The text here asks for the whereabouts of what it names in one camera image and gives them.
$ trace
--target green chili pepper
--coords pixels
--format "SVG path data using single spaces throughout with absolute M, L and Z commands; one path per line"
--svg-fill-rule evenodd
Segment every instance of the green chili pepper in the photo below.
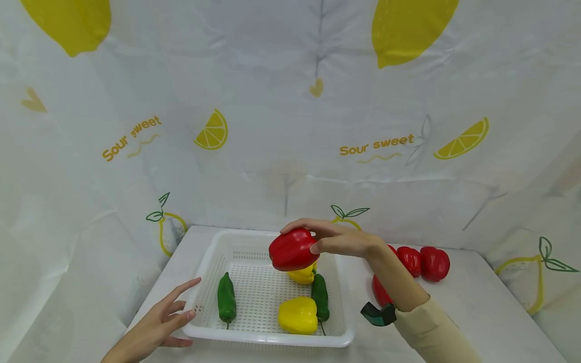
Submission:
M 325 278 L 323 278 L 321 274 L 315 275 L 315 280 L 311 287 L 311 298 L 315 300 L 315 303 L 317 304 L 317 318 L 319 323 L 321 323 L 323 335 L 327 335 L 325 334 L 323 323 L 329 320 L 329 295 L 327 294 Z
M 234 285 L 227 272 L 220 279 L 220 284 L 218 285 L 218 314 L 220 320 L 226 323 L 226 329 L 229 329 L 232 320 L 236 319 Z

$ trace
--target fingernail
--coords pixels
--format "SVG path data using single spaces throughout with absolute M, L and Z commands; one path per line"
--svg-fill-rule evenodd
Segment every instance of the fingernail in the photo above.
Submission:
M 319 247 L 317 247 L 316 243 L 313 243 L 311 245 L 311 247 L 309 248 L 309 250 L 311 251 L 312 254 L 320 254 L 321 251 L 319 251 Z

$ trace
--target white plastic basket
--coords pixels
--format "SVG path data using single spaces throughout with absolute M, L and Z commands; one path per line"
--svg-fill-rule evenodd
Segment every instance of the white plastic basket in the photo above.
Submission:
M 231 342 L 305 347 L 346 347 L 353 341 L 351 304 L 341 256 L 322 254 L 317 271 L 327 282 L 331 317 L 314 335 L 293 335 L 278 325 L 278 307 L 297 296 L 310 296 L 311 285 L 300 285 L 272 267 L 268 246 L 278 235 L 271 232 L 225 230 L 217 233 L 196 276 L 186 309 L 196 317 L 183 331 L 191 337 Z M 237 316 L 226 330 L 218 317 L 218 282 L 229 272 L 236 296 Z

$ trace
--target white table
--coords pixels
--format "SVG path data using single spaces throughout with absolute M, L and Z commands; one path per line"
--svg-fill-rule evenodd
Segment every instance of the white table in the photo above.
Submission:
M 213 227 L 191 227 L 137 312 L 131 326 L 154 303 L 194 274 L 214 234 Z M 419 283 L 446 310 L 480 352 L 484 362 L 566 363 L 533 319 L 520 306 L 476 252 L 446 250 L 451 269 L 437 284 Z M 372 273 L 359 258 L 348 258 L 344 272 L 349 281 L 356 335 L 347 348 L 303 348 L 195 340 L 191 348 L 160 348 L 145 362 L 417 362 L 423 360 L 409 348 L 393 325 L 378 328 L 358 312 L 367 301 L 375 303 Z M 180 297 L 186 300 L 186 294 Z M 181 332 L 176 336 L 185 337 Z

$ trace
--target yellow bell pepper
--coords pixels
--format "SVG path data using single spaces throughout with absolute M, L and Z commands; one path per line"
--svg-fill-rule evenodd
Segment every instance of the yellow bell pepper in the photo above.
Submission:
M 310 285 L 315 280 L 315 273 L 317 270 L 317 262 L 315 261 L 311 266 L 303 269 L 299 269 L 297 271 L 289 271 L 286 274 L 289 277 L 298 283 L 303 285 Z
M 278 324 L 291 334 L 313 334 L 318 327 L 315 300 L 299 296 L 285 301 L 278 307 Z

